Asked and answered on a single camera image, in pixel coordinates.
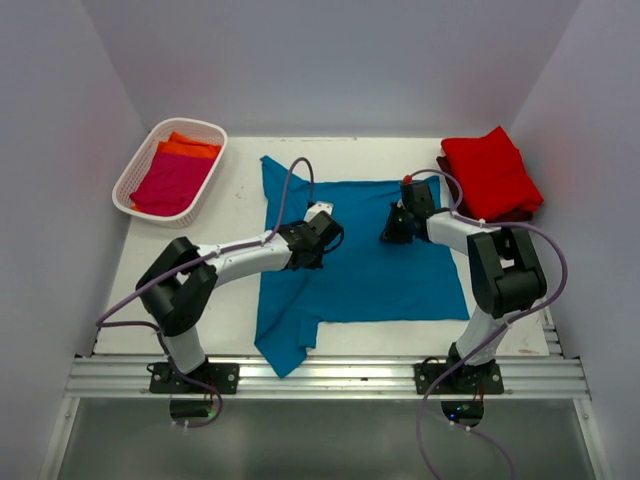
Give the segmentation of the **teal blue t shirt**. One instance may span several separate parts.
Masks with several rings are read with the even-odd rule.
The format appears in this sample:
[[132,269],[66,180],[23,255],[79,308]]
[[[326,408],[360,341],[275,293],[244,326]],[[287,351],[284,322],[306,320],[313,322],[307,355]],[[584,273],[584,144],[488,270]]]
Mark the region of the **teal blue t shirt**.
[[310,184],[269,156],[261,159],[265,224],[304,216],[310,199],[333,205],[342,244],[318,270],[266,272],[260,277],[254,345],[284,378],[315,347],[322,322],[466,321],[470,315],[451,251],[442,245],[382,243],[396,181]]

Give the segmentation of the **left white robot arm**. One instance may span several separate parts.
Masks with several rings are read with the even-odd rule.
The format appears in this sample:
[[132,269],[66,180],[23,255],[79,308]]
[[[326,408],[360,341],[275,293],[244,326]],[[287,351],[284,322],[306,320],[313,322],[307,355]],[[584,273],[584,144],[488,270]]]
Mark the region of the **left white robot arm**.
[[160,329],[174,369],[196,378],[206,355],[196,324],[215,288],[264,272],[315,270],[344,239],[344,228],[320,210],[263,234],[201,248],[179,237],[161,252],[136,284],[143,307]]

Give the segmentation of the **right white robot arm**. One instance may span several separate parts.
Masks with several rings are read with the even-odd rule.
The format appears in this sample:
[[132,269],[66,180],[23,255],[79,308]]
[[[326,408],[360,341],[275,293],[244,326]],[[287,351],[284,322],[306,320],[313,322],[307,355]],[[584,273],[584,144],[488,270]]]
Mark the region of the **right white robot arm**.
[[507,321],[529,310],[547,292],[529,231],[519,223],[486,226],[438,208],[424,181],[405,178],[400,192],[380,241],[410,244],[419,239],[467,257],[476,307],[463,334],[452,344],[449,358],[471,368],[490,364]]

